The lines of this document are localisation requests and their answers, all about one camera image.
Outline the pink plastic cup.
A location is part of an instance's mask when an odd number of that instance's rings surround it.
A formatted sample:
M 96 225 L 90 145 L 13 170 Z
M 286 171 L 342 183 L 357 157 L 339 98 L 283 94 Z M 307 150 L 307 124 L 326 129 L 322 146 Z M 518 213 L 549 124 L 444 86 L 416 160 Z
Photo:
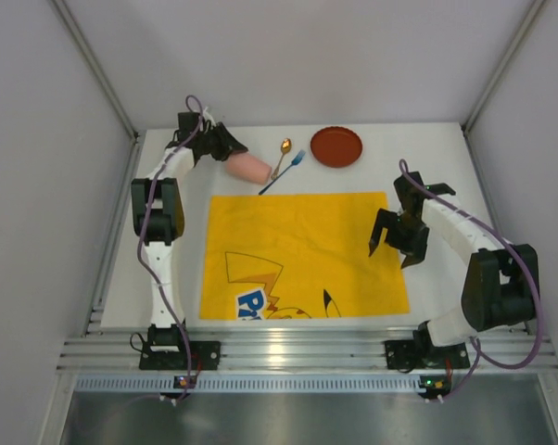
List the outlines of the pink plastic cup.
M 266 184 L 272 173 L 269 164 L 250 153 L 234 154 L 225 164 L 229 174 L 253 184 Z

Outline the blue plastic fork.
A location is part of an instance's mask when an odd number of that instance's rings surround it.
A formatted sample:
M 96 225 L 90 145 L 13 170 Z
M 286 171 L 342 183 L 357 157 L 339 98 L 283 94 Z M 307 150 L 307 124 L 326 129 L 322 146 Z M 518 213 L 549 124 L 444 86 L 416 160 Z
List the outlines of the blue plastic fork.
M 264 195 L 282 176 L 284 176 L 291 168 L 298 166 L 301 161 L 305 158 L 306 151 L 300 150 L 297 155 L 291 160 L 290 164 L 285 167 L 275 179 L 272 179 L 267 185 L 265 185 L 258 193 L 259 196 Z

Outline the yellow printed cloth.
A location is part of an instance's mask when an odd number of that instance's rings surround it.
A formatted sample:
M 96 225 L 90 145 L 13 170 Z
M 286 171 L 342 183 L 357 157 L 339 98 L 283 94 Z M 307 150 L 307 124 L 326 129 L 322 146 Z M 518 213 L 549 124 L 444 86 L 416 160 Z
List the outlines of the yellow printed cloth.
M 203 320 L 336 319 L 410 311 L 399 254 L 369 250 L 383 192 L 215 196 Z

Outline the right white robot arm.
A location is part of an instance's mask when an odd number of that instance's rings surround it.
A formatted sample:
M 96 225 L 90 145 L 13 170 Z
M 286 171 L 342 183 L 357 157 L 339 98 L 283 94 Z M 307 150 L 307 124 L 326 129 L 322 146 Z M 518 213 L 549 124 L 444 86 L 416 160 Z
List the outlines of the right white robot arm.
M 425 260 L 435 233 L 459 256 L 466 276 L 459 303 L 422 322 L 408 349 L 396 348 L 390 363 L 443 366 L 477 334 L 501 325 L 533 320 L 539 306 L 538 254 L 529 244 L 514 245 L 477 217 L 452 203 L 447 184 L 425 184 L 419 172 L 403 172 L 394 182 L 398 212 L 377 212 L 368 246 L 382 243 L 403 257 L 403 268 Z

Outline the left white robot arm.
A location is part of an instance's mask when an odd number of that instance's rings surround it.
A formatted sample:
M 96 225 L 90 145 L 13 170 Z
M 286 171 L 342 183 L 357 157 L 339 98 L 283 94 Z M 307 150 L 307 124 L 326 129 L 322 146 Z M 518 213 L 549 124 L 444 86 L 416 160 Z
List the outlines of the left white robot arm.
M 185 228 L 180 184 L 203 158 L 224 162 L 246 152 L 246 146 L 208 111 L 181 112 L 161 160 L 148 175 L 132 180 L 136 256 L 149 276 L 152 294 L 148 342 L 157 351 L 180 349 L 188 342 L 184 310 L 174 301 L 172 277 L 174 250 Z

